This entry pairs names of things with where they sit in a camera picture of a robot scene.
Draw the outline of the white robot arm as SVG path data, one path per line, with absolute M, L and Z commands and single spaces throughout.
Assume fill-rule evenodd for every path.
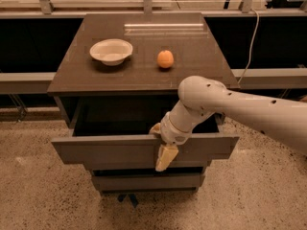
M 151 132 L 162 139 L 155 169 L 165 171 L 193 129 L 215 113 L 223 114 L 273 140 L 307 154 L 307 103 L 251 95 L 227 89 L 223 83 L 200 76 L 184 79 L 178 101 Z

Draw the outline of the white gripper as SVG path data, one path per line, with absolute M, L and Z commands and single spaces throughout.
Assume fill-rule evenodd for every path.
M 191 132 L 183 132 L 177 129 L 171 122 L 170 113 L 167 112 L 160 123 L 150 129 L 150 134 L 160 134 L 166 145 L 161 145 L 155 164 L 157 172 L 165 171 L 178 154 L 176 145 L 184 144 L 191 136 Z

